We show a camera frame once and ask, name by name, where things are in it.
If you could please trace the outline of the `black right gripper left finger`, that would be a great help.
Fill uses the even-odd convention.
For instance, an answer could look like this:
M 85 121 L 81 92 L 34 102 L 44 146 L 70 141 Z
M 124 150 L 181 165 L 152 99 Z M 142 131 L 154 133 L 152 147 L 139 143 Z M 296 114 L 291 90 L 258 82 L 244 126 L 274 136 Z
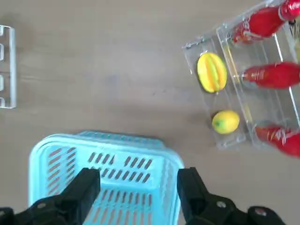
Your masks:
M 83 168 L 58 195 L 36 201 L 15 214 L 1 207 L 2 225 L 82 225 L 100 193 L 100 172 Z

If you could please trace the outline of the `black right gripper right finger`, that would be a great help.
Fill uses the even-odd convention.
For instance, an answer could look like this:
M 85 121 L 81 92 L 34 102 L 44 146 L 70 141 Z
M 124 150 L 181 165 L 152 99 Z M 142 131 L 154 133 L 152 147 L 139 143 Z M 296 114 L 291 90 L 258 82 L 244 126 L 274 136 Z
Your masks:
M 243 212 L 231 199 L 210 193 L 194 167 L 179 169 L 177 191 L 187 225 L 285 225 L 267 207 L 251 206 Z

